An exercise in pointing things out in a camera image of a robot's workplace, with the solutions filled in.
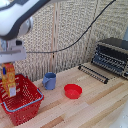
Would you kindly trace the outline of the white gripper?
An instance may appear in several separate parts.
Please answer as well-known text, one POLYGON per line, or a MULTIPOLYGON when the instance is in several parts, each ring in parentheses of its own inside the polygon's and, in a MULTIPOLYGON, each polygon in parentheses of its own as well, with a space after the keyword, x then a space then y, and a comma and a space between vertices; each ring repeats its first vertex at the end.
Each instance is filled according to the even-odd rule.
POLYGON ((26 49, 23 41, 13 39, 0 42, 0 64, 24 60, 25 58, 26 49))

